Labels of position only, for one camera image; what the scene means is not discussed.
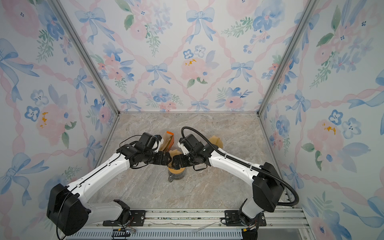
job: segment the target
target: blue bow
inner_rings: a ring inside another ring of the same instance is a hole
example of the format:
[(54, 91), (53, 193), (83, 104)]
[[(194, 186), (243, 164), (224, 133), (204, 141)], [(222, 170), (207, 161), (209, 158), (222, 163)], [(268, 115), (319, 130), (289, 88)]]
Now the blue bow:
[(119, 102), (122, 104), (127, 104), (127, 109), (125, 109), (124, 111), (128, 111), (129, 109), (131, 109), (131, 107), (133, 107), (134, 109), (136, 109), (138, 111), (140, 111), (140, 109), (141, 109), (141, 107), (138, 107), (135, 105), (135, 104), (137, 104), (136, 98), (130, 98), (130, 99), (121, 98), (121, 99), (119, 99)]
[(150, 81), (149, 83), (148, 83), (148, 85), (151, 85), (151, 86), (153, 86), (153, 83), (157, 80), (157, 79), (159, 79), (159, 74), (160, 74), (160, 76), (164, 79), (164, 81), (166, 81), (167, 83), (169, 83), (170, 84), (170, 82), (168, 81), (168, 80), (170, 80), (171, 78), (170, 77), (168, 77), (168, 76), (166, 76), (166, 75), (164, 75), (162, 72), (167, 72), (168, 71), (168, 67), (167, 67), (167, 65), (165, 64), (165, 63), (162, 63), (162, 64), (160, 64), (160, 65), (156, 65), (156, 66), (153, 66), (153, 65), (147, 65), (147, 66), (145, 66), (145, 69), (147, 70), (147, 72), (149, 72), (149, 73), (151, 73), (151, 72), (153, 72), (153, 74), (154, 74), (154, 76), (155, 76), (155, 78), (152, 80), (152, 81)]
[(16, 99), (22, 100), (22, 97), (20, 96), (19, 90), (17, 89), (17, 84), (19, 82), (19, 77), (15, 73), (15, 71), (10, 68), (9, 66), (5, 65), (1, 61), (4, 60), (4, 62), (8, 63), (10, 66), (16, 68), (19, 71), (22, 71), (25, 74), (39, 77), (36, 73), (32, 72), (33, 64), (19, 64), (14, 63), (8, 59), (17, 58), (19, 57), (19, 54), (16, 52), (15, 48), (12, 46), (8, 40), (1, 38), (0, 39), (0, 68), (9, 76), (9, 78), (12, 80), (14, 86), (12, 88), (12, 101), (15, 103)]
[(232, 63), (231, 64), (231, 69), (232, 70), (236, 70), (237, 69), (237, 72), (236, 72), (236, 76), (234, 78), (231, 78), (227, 81), (227, 83), (231, 83), (235, 78), (238, 78), (241, 74), (241, 69), (243, 69), (243, 76), (245, 78), (245, 80), (247, 82), (249, 82), (249, 79), (250, 77), (252, 77), (252, 75), (249, 75), (245, 70), (251, 70), (253, 68), (253, 64), (255, 62), (254, 61), (248, 61), (246, 63)]
[(304, 112), (307, 111), (311, 107), (311, 101), (306, 100), (303, 97), (303, 94), (301, 93), (300, 90), (296, 91), (295, 98), (298, 100), (296, 104), (293, 107), (285, 106), (286, 107), (285, 111), (288, 111), (289, 109), (296, 110), (296, 108), (298, 108), (297, 114), (296, 114), (296, 125), (297, 125), (297, 121), (301, 122), (301, 107), (303, 107)]
[(87, 12), (87, 13), (83, 11), (76, 11), (75, 15), (81, 23), (86, 23), (87, 21), (89, 21), (89, 25), (91, 26), (91, 29), (92, 29), (92, 35), (88, 37), (87, 42), (91, 42), (93, 44), (93, 37), (97, 35), (96, 25), (100, 28), (100, 30), (105, 35), (107, 35), (107, 37), (115, 41), (115, 39), (111, 36), (111, 34), (114, 34), (115, 32), (103, 27), (99, 23), (99, 22), (102, 22), (102, 23), (106, 22), (104, 12), (101, 8), (95, 8), (92, 12)]
[[(376, 83), (378, 85), (384, 86), (384, 70), (382, 70), (379, 75), (376, 77)], [(366, 104), (370, 107), (376, 107), (384, 103), (384, 91), (376, 95), (376, 97), (372, 98), (371, 100), (365, 102), (361, 99), (351, 99), (348, 100), (351, 105), (349, 108), (354, 108), (363, 104)], [(381, 127), (380, 127), (380, 135), (384, 134), (384, 114), (381, 118)]]
[(195, 33), (190, 35), (185, 40), (185, 42), (189, 42), (189, 44), (191, 43), (193, 37), (200, 33), (201, 25), (203, 25), (203, 29), (206, 35), (209, 37), (209, 39), (211, 39), (211, 41), (213, 41), (211, 35), (215, 34), (216, 31), (210, 29), (204, 21), (201, 21), (201, 25), (200, 25), (200, 19), (211, 23), (214, 20), (214, 16), (215, 16), (215, 10), (213, 8), (207, 8), (205, 11), (200, 11), (200, 12), (197, 12), (195, 10), (187, 11), (187, 21), (189, 23), (196, 21), (196, 28), (195, 28)]
[(209, 111), (209, 108), (206, 108), (205, 106), (208, 106), (209, 100), (205, 99), (203, 101), (191, 101), (192, 106), (196, 106), (196, 111), (200, 110), (200, 107), (204, 111)]
[(93, 155), (93, 165), (95, 166), (96, 164), (96, 160), (95, 160), (95, 151), (94, 149), (96, 148), (101, 148), (102, 145), (100, 145), (100, 141), (98, 141), (98, 143), (96, 143), (95, 145), (93, 145), (94, 143), (96, 142), (95, 138), (91, 135), (89, 137), (89, 144), (87, 146), (87, 148), (84, 150), (83, 152), (83, 156), (84, 157), (88, 157), (89, 153), (91, 153)]
[(79, 87), (81, 86), (81, 88), (84, 90), (84, 104), (88, 103), (88, 100), (87, 100), (87, 88), (85, 87), (85, 85), (87, 85), (90, 88), (95, 88), (92, 85), (93, 81), (89, 81), (89, 82), (83, 81), (86, 78), (87, 78), (87, 75), (85, 74), (84, 69), (80, 68), (79, 75), (77, 76), (77, 78), (75, 78), (73, 80), (73, 86), (76, 89), (79, 89)]
[(28, 165), (30, 161), (31, 159), (26, 154), (22, 152), (16, 154), (12, 159), (12, 167), (8, 169), (8, 171), (5, 173), (3, 177), (0, 177), (0, 190), (1, 190), (0, 194), (4, 194), (9, 190), (12, 180), (25, 189), (22, 197), (23, 206), (25, 206), (25, 203), (27, 200), (32, 199), (31, 196), (29, 196), (29, 193), (27, 190), (29, 186), (29, 180), (28, 178), (23, 176), (15, 176), (16, 173), (30, 174), (30, 173), (41, 172), (49, 168), (49, 167), (42, 167), (42, 165), (44, 164), (44, 160), (42, 160), (35, 166), (22, 170), (22, 168)]
[(289, 180), (293, 179), (293, 182), (292, 182), (293, 189), (296, 189), (296, 186), (297, 186), (298, 189), (303, 188), (304, 187), (304, 182), (299, 177), (299, 175), (297, 174), (296, 167), (294, 166), (293, 163), (291, 163), (289, 165), (289, 169), (292, 172), (290, 175), (287, 175), (284, 171), (282, 171), (282, 172), (283, 172), (283, 175), (286, 176)]

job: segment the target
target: robotic arm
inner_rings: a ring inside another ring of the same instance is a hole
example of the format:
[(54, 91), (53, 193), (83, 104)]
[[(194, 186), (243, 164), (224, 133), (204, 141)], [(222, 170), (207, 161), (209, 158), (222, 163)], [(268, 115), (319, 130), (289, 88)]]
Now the robotic arm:
[[(202, 137), (203, 145), (194, 135), (184, 136), (184, 129), (189, 129)], [(172, 161), (174, 169), (198, 164), (221, 168), (245, 181), (253, 188), (253, 198), (246, 200), (239, 209), (240, 221), (249, 226), (255, 222), (260, 212), (273, 212), (277, 205), (293, 206), (298, 203), (294, 189), (281, 180), (275, 168), (269, 164), (253, 164), (226, 153), (213, 145), (197, 130), (182, 128), (182, 138), (178, 146), (183, 154), (172, 158), (168, 152), (159, 151), (163, 139), (159, 135), (143, 133), (138, 141), (120, 146), (107, 161), (84, 177), (67, 186), (61, 184), (52, 188), (48, 202), (47, 217), (65, 235), (72, 235), (84, 225), (111, 220), (125, 225), (131, 219), (130, 208), (121, 200), (110, 203), (90, 204), (89, 199), (103, 185), (128, 168), (137, 169), (140, 162), (167, 166)], [(284, 186), (291, 190), (295, 201), (278, 203)]]

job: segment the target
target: floral wallpaper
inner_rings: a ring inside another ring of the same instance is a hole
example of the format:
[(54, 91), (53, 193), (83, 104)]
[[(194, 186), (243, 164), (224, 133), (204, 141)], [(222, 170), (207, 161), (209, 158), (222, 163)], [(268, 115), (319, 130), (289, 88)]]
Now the floral wallpaper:
[(46, 1), (0, 12), (0, 239), (51, 239), (51, 188), (93, 169), (115, 114)]
[(263, 112), (317, 240), (384, 239), (383, 9), (320, 0)]
[(61, 3), (120, 110), (256, 111), (306, 0)]

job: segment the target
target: marble surface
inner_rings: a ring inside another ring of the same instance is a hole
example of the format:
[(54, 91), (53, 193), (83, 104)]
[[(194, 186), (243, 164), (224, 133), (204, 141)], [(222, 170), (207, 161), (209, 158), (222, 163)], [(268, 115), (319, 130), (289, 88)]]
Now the marble surface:
[[(183, 126), (193, 127), (207, 138), (220, 137), (225, 151), (246, 161), (272, 163), (255, 113), (121, 114), (103, 162), (116, 151), (121, 141), (143, 132), (153, 135), (173, 132), (175, 144), (172, 149), (177, 149), (176, 141), (181, 137)], [(131, 208), (239, 208), (250, 197), (251, 186), (219, 168), (208, 167), (196, 172), (190, 167), (183, 179), (169, 183), (166, 167), (148, 165), (119, 174), (97, 191), (90, 202), (121, 199)]]

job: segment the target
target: black mounting plate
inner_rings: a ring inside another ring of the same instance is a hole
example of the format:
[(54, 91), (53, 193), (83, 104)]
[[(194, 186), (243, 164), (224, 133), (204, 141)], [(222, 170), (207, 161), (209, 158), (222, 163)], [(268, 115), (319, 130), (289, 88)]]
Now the black mounting plate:
[[(145, 220), (145, 210), (130, 210), (131, 217), (133, 217), (132, 221), (130, 222), (131, 227), (142, 227), (144, 225)], [(118, 227), (121, 226), (115, 221), (104, 221), (103, 222), (104, 227)]]
[[(239, 215), (238, 215), (238, 210), (226, 210), (226, 211), (224, 211), (224, 214), (225, 214), (225, 224), (227, 226), (229, 226), (229, 227), (230, 226), (241, 226), (241, 227), (244, 226), (243, 224), (238, 223), (240, 221), (240, 218), (239, 218)], [(262, 218), (261, 218), (261, 221), (260, 221), (260, 226), (262, 226), (262, 227), (266, 226), (266, 221), (265, 221), (264, 213), (262, 213)]]

